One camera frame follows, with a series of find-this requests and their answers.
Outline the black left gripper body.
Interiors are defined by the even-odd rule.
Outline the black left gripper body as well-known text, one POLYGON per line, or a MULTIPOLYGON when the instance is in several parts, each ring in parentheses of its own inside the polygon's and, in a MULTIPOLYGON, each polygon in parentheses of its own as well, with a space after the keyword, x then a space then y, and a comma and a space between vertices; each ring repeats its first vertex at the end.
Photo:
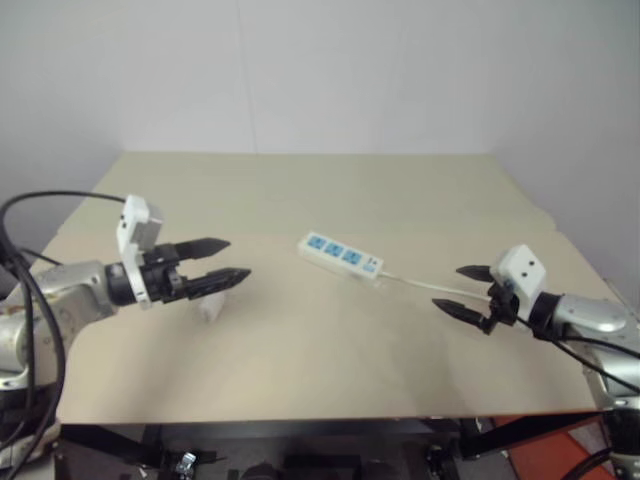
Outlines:
POLYGON ((188 258, 186 242, 161 244, 143 254, 141 273, 152 302, 170 303, 186 297, 186 278, 177 268, 188 258))

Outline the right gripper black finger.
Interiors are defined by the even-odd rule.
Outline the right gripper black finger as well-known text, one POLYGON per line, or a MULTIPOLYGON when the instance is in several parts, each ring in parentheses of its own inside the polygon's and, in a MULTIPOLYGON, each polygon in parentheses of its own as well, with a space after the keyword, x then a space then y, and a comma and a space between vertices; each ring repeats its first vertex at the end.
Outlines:
POLYGON ((445 314, 461 322, 473 326, 483 326, 486 321, 486 317, 482 313, 471 310, 464 304, 448 299, 433 299, 432 303, 445 314))
POLYGON ((456 269, 460 275, 479 282, 493 282, 494 277, 488 265, 466 265, 456 269))

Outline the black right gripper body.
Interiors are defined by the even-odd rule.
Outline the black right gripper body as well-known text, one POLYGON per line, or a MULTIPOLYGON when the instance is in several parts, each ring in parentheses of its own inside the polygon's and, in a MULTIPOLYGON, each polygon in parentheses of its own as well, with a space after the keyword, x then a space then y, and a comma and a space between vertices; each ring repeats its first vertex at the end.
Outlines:
POLYGON ((481 322, 481 330, 486 335, 490 335, 499 323, 512 327, 519 319, 520 305, 510 282, 506 282, 505 285, 494 282, 488 290, 488 295, 490 315, 481 322))

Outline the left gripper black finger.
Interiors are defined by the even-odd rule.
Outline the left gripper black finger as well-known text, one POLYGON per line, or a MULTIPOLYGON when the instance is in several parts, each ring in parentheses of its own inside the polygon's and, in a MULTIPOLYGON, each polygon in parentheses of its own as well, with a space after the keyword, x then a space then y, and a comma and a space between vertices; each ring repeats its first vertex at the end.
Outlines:
POLYGON ((231 243, 217 238, 201 238, 177 244, 180 260, 197 260, 211 257, 229 247, 231 243))
POLYGON ((193 300, 232 289, 250 274, 251 270, 245 268, 222 268, 209 272, 202 277, 187 281, 186 296, 193 300))

